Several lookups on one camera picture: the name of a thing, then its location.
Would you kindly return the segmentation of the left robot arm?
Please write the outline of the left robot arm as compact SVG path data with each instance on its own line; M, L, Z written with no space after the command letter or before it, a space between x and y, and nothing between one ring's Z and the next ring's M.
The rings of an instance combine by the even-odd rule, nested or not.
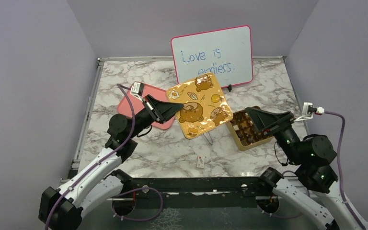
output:
M129 118L116 114L109 121L110 135L100 154L80 173L55 189L48 187L40 201L38 218L45 229L76 230L83 218L112 196L127 196L131 192L131 177L118 167L135 150L137 136L153 122L172 119L184 105L162 102L151 95L142 100L144 109Z

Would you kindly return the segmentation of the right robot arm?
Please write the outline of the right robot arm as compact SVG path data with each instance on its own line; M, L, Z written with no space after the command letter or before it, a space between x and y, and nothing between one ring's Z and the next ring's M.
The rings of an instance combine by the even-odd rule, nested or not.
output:
M300 139L292 124L325 114L322 107L304 103L301 116L291 112L272 113L247 107L255 130L273 136L291 165L298 166L295 175L299 182L320 200L317 203L274 168L268 168L258 178L257 188L263 195L274 195L288 201L308 217L320 230L368 230L366 221L346 197L342 172L335 173L333 160L340 163L340 149L334 149L325 135L308 135Z

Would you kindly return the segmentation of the pink plastic tray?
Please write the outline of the pink plastic tray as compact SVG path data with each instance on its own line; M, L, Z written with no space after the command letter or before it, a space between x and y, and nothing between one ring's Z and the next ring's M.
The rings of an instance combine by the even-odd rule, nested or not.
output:
M137 114L138 112L140 112L142 109L144 109L144 105L142 104L142 102L134 97L130 91L127 91L127 96L128 99L130 99L134 112L135 114ZM154 97L155 99L159 100L159 101L163 101L163 102L168 102L168 98L166 97L166 91L161 89L161 88L157 88L155 86L151 86L148 84L144 84L144 89L143 89L143 95L151 95L152 97ZM127 98L124 96L124 98L121 100L121 102L119 103L119 105L117 106L117 111L119 114L123 114L129 118L132 117L132 112L129 106L129 103L127 101ZM173 116L173 118L171 118L170 120L168 120L167 122L160 124L157 122L153 122L152 126L156 127L158 129L162 129L162 130L167 130L169 129L172 125L173 122L175 120L175 116Z

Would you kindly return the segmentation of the silver tin lid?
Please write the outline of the silver tin lid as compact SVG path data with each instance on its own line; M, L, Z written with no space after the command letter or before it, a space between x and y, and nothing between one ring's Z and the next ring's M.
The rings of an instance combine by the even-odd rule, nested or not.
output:
M233 118L218 79L212 72L168 89L166 97L171 103L184 105L176 113L176 118L187 139L196 138Z

